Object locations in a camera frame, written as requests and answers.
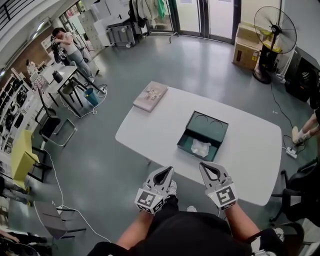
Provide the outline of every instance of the woman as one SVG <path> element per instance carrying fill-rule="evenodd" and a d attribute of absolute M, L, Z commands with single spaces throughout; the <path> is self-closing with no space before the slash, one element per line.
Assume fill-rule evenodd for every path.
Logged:
<path fill-rule="evenodd" d="M 28 74 L 32 76 L 35 72 L 38 72 L 38 68 L 36 64 L 33 61 L 26 60 L 26 69 L 28 71 Z"/>
<path fill-rule="evenodd" d="M 53 30 L 52 35 L 54 37 L 54 42 L 60 43 L 60 46 L 66 50 L 68 58 L 76 63 L 77 67 L 90 79 L 91 82 L 94 82 L 95 77 L 85 62 L 80 50 L 76 47 L 72 34 L 70 32 L 66 32 L 62 27 L 57 27 Z"/>

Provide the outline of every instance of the black speaker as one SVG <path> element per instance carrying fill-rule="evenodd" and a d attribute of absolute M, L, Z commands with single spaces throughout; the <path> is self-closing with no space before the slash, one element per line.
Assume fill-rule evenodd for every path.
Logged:
<path fill-rule="evenodd" d="M 315 58 L 296 47 L 285 74 L 285 89 L 288 93 L 306 102 L 317 90 L 320 77 L 320 66 Z"/>

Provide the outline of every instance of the yellow chair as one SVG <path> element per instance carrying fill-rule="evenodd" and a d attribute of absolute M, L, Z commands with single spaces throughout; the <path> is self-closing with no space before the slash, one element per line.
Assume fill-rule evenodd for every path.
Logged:
<path fill-rule="evenodd" d="M 43 182 L 44 170 L 50 169 L 49 166 L 45 164 L 40 164 L 39 158 L 36 154 L 32 153 L 32 149 L 39 152 L 46 153 L 43 150 L 33 148 L 31 144 L 32 132 L 29 130 L 22 130 L 18 139 L 14 142 L 11 151 L 11 175 L 14 183 L 23 188 L 25 187 L 25 178 L 27 175 L 35 178 L 36 180 Z M 42 169 L 42 179 L 29 173 L 29 170 L 35 163 L 39 163 L 40 169 Z"/>

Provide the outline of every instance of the green box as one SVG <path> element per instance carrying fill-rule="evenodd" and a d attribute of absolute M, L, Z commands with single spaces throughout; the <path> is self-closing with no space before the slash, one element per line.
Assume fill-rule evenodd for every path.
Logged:
<path fill-rule="evenodd" d="M 205 161 L 213 162 L 218 149 L 224 141 L 228 123 L 211 116 L 194 111 L 185 131 L 177 143 L 177 147 Z M 191 151 L 194 139 L 203 143 L 210 143 L 209 154 L 202 157 Z"/>

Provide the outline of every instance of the chair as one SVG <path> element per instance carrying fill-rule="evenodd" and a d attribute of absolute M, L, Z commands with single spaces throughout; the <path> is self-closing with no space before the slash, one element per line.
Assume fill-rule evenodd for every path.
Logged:
<path fill-rule="evenodd" d="M 76 91 L 76 88 L 78 87 L 78 84 L 75 83 L 73 80 L 70 80 L 69 83 L 66 83 L 66 85 L 63 87 L 62 89 L 62 93 L 66 94 L 66 95 L 69 95 L 69 97 L 71 98 L 72 102 L 75 103 L 75 100 L 74 98 L 72 97 L 72 94 L 74 93 L 76 98 L 78 99 L 81 107 L 83 107 L 84 105 L 82 104 L 78 94 L 77 94 L 77 91 Z"/>
<path fill-rule="evenodd" d="M 40 109 L 40 111 L 38 112 L 38 114 L 36 115 L 35 117 L 35 121 L 41 125 L 41 128 L 39 130 L 39 134 L 44 138 L 44 141 L 47 142 L 51 142 L 59 147 L 65 147 L 68 143 L 68 141 L 71 139 L 71 137 L 75 134 L 77 128 L 76 126 L 71 122 L 70 119 L 67 119 L 63 122 L 63 124 L 60 126 L 60 128 L 56 131 L 56 133 L 54 133 L 55 129 L 58 127 L 58 125 L 60 124 L 61 122 L 61 119 L 59 117 L 57 117 L 57 113 L 56 111 L 51 108 L 51 107 L 47 107 L 45 102 L 44 102 L 44 99 L 42 97 L 42 92 L 41 92 L 41 89 L 38 88 L 38 91 L 39 91 L 39 96 L 40 96 L 40 99 L 41 99 L 41 102 L 42 102 L 42 108 Z M 46 119 L 44 121 L 43 124 L 41 124 L 39 121 L 38 121 L 38 117 L 40 115 L 40 113 L 45 110 L 46 112 Z M 71 133 L 71 135 L 68 137 L 68 139 L 62 144 L 58 144 L 56 143 L 55 141 L 53 141 L 52 139 L 50 139 L 51 135 L 58 135 L 60 130 L 62 129 L 62 127 L 67 123 L 69 122 L 72 126 L 73 126 L 73 131 Z"/>
<path fill-rule="evenodd" d="M 20 188 L 26 189 L 25 178 L 27 175 L 36 179 L 37 181 L 44 182 L 44 172 L 51 169 L 50 166 L 40 163 L 39 158 L 32 152 L 36 150 L 44 154 L 44 160 L 46 159 L 47 152 L 32 146 L 31 143 L 32 132 L 29 130 L 22 130 L 17 139 L 14 140 L 14 144 L 11 151 L 11 176 L 16 185 Z M 32 166 L 42 169 L 42 176 L 37 176 L 29 173 Z"/>
<path fill-rule="evenodd" d="M 65 238 L 74 238 L 74 235 L 65 235 L 67 233 L 87 230 L 86 228 L 67 229 L 65 224 L 66 220 L 61 219 L 61 215 L 58 213 L 58 211 L 75 212 L 75 210 L 64 208 L 59 209 L 56 208 L 52 203 L 39 201 L 34 201 L 33 205 L 41 224 L 50 233 L 50 235 L 52 235 L 57 240 Z"/>
<path fill-rule="evenodd" d="M 285 170 L 285 186 L 282 194 L 272 194 L 272 197 L 282 198 L 282 206 L 270 222 L 275 222 L 281 213 L 284 213 L 288 220 L 296 222 L 307 218 L 317 227 L 320 227 L 320 163 L 316 160 L 298 169 L 290 179 Z"/>

